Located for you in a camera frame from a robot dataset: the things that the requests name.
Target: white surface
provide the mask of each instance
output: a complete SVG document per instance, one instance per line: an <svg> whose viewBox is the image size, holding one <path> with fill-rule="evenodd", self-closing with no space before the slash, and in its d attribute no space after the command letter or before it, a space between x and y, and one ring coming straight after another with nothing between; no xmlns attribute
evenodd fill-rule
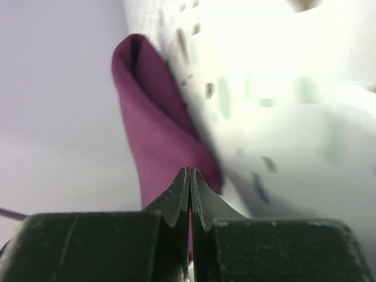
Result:
<svg viewBox="0 0 376 282"><path fill-rule="evenodd" d="M0 2L1 207L140 207L110 71L126 35L121 0ZM0 246L15 225L0 219Z"/></svg>
<svg viewBox="0 0 376 282"><path fill-rule="evenodd" d="M320 2L124 0L233 182L227 196L254 217L345 221L376 274L376 96L362 89L375 85L376 1Z"/></svg>

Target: folded fabric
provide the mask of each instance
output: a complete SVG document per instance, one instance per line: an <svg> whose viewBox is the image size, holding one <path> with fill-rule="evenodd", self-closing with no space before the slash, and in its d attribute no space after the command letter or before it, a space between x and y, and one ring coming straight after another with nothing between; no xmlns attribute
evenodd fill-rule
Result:
<svg viewBox="0 0 376 282"><path fill-rule="evenodd" d="M199 169L210 188L219 192L217 162L200 142L169 67L144 36L129 35L117 46L112 73L143 207L186 166Z"/></svg>

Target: green spot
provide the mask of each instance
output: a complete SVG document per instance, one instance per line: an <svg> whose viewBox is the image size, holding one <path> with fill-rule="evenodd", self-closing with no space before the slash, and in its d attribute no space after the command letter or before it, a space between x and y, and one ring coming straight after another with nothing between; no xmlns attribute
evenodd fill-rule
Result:
<svg viewBox="0 0 376 282"><path fill-rule="evenodd" d="M217 80L216 90L219 97L219 109L226 119L231 118L231 95L227 79L222 76Z"/></svg>
<svg viewBox="0 0 376 282"><path fill-rule="evenodd" d="M317 87L309 78L302 77L298 79L296 94L301 103L314 104L317 102Z"/></svg>
<svg viewBox="0 0 376 282"><path fill-rule="evenodd" d="M236 149L236 156L239 157L239 158L244 157L244 150L243 150L243 148L237 148Z"/></svg>
<svg viewBox="0 0 376 282"><path fill-rule="evenodd" d="M205 104L205 99L203 96L201 96L199 93L195 92L194 93L194 99L195 99L195 104L197 107L197 110L202 112L204 109L204 104Z"/></svg>
<svg viewBox="0 0 376 282"><path fill-rule="evenodd" d="M246 98L250 99L252 95L252 74L248 73L246 81L244 82L244 91L246 93Z"/></svg>
<svg viewBox="0 0 376 282"><path fill-rule="evenodd" d="M274 99L260 99L261 107L274 107Z"/></svg>
<svg viewBox="0 0 376 282"><path fill-rule="evenodd" d="M327 140L323 157L332 166L341 164L345 153L345 120L341 116L330 116L327 120Z"/></svg>

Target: blue spot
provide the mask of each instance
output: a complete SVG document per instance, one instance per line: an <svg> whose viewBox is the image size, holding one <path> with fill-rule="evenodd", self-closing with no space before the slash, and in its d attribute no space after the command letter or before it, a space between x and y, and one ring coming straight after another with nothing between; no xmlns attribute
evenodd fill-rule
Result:
<svg viewBox="0 0 376 282"><path fill-rule="evenodd" d="M253 173L253 183L254 187L256 188L256 191L258 192L258 195L260 195L260 198L263 202L270 204L270 198L268 193L266 192L266 189L264 188L263 181L261 179L261 176L257 173Z"/></svg>

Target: purple thread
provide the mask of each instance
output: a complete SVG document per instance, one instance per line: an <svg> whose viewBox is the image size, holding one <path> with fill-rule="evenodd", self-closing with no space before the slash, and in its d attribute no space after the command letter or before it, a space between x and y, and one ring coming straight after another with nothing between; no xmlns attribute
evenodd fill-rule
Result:
<svg viewBox="0 0 376 282"><path fill-rule="evenodd" d="M23 213L18 213L17 211L7 210L0 207L0 217L6 217L8 219L23 221L27 218L27 215Z"/></svg>

